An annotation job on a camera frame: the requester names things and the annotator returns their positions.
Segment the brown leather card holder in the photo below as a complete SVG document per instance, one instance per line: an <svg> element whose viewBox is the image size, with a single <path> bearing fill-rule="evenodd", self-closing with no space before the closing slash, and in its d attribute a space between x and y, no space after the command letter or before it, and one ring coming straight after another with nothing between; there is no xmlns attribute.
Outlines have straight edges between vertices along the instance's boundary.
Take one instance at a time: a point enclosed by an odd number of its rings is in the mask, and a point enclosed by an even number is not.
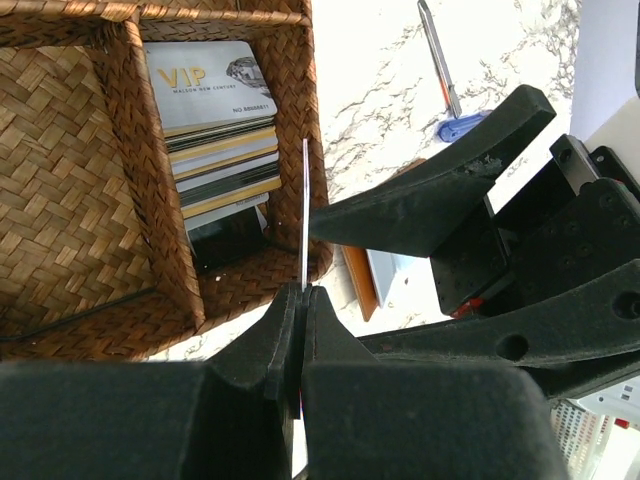
<svg viewBox="0 0 640 480"><path fill-rule="evenodd" d="M341 249L365 322L386 306L397 278L408 280L427 265L426 258L353 246Z"/></svg>

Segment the brown woven basket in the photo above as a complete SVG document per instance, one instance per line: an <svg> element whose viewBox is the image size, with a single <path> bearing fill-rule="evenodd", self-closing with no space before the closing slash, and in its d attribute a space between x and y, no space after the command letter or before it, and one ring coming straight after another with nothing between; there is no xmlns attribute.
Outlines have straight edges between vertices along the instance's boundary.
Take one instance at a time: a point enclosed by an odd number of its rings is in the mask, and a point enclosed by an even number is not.
<svg viewBox="0 0 640 480"><path fill-rule="evenodd" d="M278 108L264 250L196 271L147 41L245 40ZM327 203L308 1L1 5L1 357L145 358L272 300L299 271L301 145Z"/></svg>

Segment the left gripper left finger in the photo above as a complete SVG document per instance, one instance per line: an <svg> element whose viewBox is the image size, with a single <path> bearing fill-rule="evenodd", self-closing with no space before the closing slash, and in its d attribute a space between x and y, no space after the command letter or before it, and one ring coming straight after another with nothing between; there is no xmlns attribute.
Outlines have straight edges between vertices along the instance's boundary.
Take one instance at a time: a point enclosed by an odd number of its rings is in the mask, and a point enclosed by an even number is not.
<svg viewBox="0 0 640 480"><path fill-rule="evenodd" d="M5 479L288 479L298 285L206 361L5 362Z"/></svg>

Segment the white credit card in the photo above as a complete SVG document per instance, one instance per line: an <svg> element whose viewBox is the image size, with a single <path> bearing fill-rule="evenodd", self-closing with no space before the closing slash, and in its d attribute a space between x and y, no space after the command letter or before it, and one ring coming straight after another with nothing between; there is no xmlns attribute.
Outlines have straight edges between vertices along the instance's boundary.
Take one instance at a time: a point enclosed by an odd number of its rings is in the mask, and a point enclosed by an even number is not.
<svg viewBox="0 0 640 480"><path fill-rule="evenodd" d="M300 240L300 283L301 290L305 291L308 285L309 262L309 218L310 218L310 158L309 141L302 140L303 183L302 183L302 209L301 209L301 240Z"/></svg>

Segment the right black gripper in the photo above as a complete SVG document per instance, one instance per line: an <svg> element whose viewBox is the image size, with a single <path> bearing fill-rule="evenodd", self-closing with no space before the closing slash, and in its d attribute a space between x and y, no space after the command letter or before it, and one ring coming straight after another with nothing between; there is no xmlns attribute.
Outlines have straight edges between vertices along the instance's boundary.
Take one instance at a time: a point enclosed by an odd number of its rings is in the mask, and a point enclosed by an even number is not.
<svg viewBox="0 0 640 480"><path fill-rule="evenodd" d="M433 157L311 213L314 240L431 255L445 315L515 310L362 337L375 357L517 367L547 395L638 375L639 183L614 150L563 135L500 211L483 201L555 116L520 85Z"/></svg>

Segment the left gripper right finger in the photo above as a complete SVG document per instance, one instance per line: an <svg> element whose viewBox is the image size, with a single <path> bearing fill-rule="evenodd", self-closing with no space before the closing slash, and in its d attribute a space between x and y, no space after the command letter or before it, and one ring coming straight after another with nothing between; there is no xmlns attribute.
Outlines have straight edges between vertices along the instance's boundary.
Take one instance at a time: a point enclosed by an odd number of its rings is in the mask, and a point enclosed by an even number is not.
<svg viewBox="0 0 640 480"><path fill-rule="evenodd" d="M524 372L379 361L308 293L302 404L312 479L564 479L549 406Z"/></svg>

